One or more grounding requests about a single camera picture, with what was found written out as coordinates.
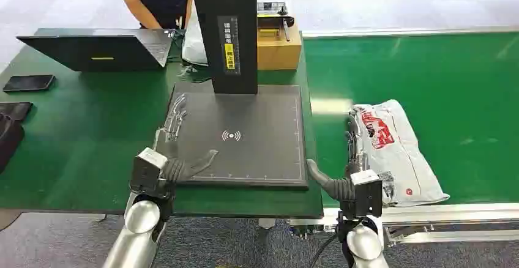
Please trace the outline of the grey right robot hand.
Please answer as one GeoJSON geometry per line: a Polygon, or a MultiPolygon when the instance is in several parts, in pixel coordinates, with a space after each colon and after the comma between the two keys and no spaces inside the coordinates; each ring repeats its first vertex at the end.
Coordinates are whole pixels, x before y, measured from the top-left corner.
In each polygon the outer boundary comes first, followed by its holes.
{"type": "Polygon", "coordinates": [[[319,170],[317,163],[312,159],[306,159],[309,175],[317,182],[332,199],[336,201],[354,201],[355,186],[351,175],[365,169],[364,151],[361,149],[361,133],[357,113],[350,111],[346,115],[345,136],[348,144],[348,162],[345,166],[344,176],[339,179],[330,178],[319,170]]]}

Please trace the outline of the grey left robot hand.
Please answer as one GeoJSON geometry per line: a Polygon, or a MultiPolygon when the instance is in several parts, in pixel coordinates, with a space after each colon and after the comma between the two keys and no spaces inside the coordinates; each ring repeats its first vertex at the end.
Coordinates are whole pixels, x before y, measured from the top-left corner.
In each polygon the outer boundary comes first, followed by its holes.
{"type": "Polygon", "coordinates": [[[156,130],[152,146],[153,150],[167,158],[166,167],[159,175],[160,180],[172,183],[187,181],[192,176],[210,167],[218,154],[217,150],[211,149],[198,160],[191,162],[179,157],[179,135],[186,117],[186,94],[173,94],[168,104],[165,121],[156,130]]]}

